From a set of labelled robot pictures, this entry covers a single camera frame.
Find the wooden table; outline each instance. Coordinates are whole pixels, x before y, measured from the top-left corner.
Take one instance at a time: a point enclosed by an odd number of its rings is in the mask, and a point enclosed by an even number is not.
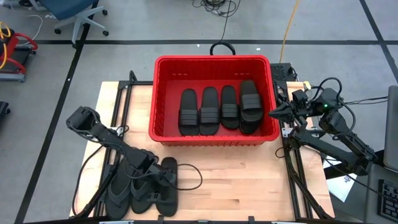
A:
[[[103,82],[96,105],[104,125],[110,126],[118,82]],[[289,94],[303,88],[301,82],[288,83]],[[118,125],[120,124],[125,93],[122,95]],[[180,191],[178,212],[166,220],[244,221],[254,216],[256,221],[294,220],[289,181],[284,159],[275,156],[282,147],[281,137],[257,147],[165,147],[148,135],[152,86],[133,86],[127,125],[130,130],[124,140],[135,147],[145,148],[159,156],[175,157],[179,163],[197,166],[203,175],[203,185],[196,190]],[[88,142],[84,160],[98,148]],[[100,182],[105,150],[86,165],[80,180],[75,206],[81,211],[95,193]],[[309,191],[325,211],[334,216],[328,186],[320,156],[301,148]],[[199,177],[190,167],[180,167],[178,184],[181,188],[198,184]],[[302,194],[297,187],[301,216],[305,216]],[[127,220],[156,220],[159,213],[150,210],[136,215],[131,210]]]

